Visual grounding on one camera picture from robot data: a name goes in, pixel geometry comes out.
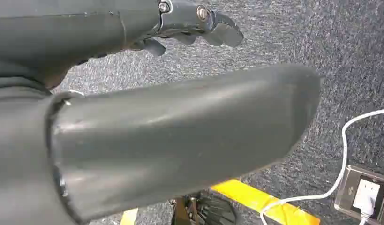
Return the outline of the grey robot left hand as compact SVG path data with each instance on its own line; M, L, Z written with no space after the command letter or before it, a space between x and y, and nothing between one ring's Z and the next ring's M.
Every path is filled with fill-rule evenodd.
M189 0L0 0L0 225L84 225L285 157L319 104L300 65L83 96L70 68L156 38L235 47L228 16Z

